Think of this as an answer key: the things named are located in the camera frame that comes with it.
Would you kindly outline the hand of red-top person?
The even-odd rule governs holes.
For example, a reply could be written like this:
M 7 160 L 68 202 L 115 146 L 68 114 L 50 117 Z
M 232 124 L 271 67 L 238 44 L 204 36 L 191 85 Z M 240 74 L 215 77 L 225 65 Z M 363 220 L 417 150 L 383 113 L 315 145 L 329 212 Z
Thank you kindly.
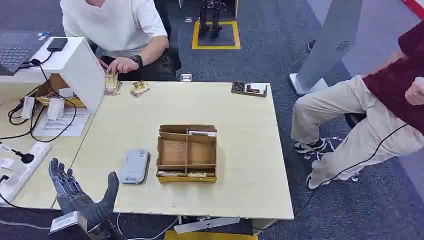
M 424 78 L 422 76 L 417 76 L 414 79 L 411 86 L 406 90 L 404 97 L 413 106 L 424 104 Z

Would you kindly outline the hand of white-top person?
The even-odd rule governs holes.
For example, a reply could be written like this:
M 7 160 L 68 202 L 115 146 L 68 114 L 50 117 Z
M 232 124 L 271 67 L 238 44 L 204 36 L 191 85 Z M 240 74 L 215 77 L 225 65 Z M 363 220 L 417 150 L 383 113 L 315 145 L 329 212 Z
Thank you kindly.
M 113 60 L 107 67 L 106 72 L 112 74 L 126 74 L 136 71 L 139 64 L 128 57 L 118 57 Z

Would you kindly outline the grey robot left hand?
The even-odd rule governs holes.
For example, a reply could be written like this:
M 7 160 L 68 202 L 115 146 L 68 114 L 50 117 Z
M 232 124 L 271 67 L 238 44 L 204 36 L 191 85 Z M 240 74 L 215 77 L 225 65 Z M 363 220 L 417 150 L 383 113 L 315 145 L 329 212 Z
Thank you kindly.
M 101 201 L 94 202 L 73 176 L 73 170 L 65 171 L 65 165 L 53 157 L 49 162 L 48 174 L 57 192 L 57 201 L 64 214 L 79 212 L 87 221 L 90 230 L 103 223 L 112 214 L 120 181 L 116 172 L 108 174 L 108 186 Z

